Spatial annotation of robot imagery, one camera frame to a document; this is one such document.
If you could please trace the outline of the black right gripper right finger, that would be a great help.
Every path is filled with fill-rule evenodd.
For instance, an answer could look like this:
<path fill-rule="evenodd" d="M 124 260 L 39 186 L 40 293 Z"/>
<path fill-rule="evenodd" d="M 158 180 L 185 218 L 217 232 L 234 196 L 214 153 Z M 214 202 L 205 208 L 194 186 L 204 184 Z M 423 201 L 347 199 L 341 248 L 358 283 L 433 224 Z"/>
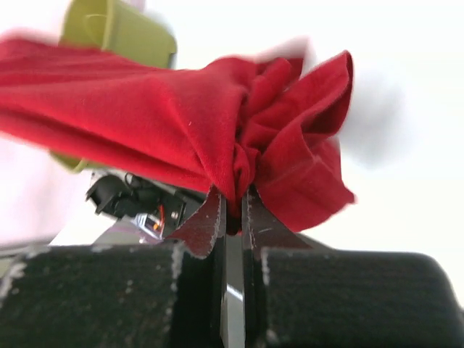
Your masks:
<path fill-rule="evenodd" d="M 242 201 L 247 347 L 461 347 L 463 313 L 424 254 L 332 249 Z"/>

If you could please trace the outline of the red t shirt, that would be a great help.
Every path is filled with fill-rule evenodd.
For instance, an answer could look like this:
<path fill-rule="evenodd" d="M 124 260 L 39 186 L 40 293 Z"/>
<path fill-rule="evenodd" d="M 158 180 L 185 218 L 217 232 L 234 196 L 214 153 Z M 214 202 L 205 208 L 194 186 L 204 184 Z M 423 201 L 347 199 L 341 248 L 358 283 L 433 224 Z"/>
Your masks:
<path fill-rule="evenodd" d="M 298 232 L 355 200 L 336 140 L 352 57 L 343 51 L 306 75 L 302 65 L 302 56 L 223 57 L 166 70 L 11 37 L 1 42 L 1 130 L 170 185 L 214 186 L 233 214 L 254 186 Z"/>

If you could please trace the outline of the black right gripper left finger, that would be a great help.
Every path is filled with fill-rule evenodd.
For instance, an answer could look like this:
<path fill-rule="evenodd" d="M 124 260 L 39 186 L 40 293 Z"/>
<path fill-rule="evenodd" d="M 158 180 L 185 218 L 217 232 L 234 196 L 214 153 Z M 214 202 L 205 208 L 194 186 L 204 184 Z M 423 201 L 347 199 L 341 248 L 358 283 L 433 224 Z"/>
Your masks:
<path fill-rule="evenodd" d="M 3 347 L 221 347 L 226 201 L 160 244 L 36 246 L 1 278 Z"/>

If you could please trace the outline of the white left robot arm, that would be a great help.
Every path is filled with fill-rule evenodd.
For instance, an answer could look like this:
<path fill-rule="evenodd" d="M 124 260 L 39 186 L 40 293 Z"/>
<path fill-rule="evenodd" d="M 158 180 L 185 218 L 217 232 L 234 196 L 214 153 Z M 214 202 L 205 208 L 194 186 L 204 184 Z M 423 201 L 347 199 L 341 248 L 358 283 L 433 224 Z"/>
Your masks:
<path fill-rule="evenodd" d="M 103 175 L 86 198 L 95 205 L 97 215 L 132 223 L 152 243 L 177 230 L 202 206 L 206 195 L 127 173 Z"/>

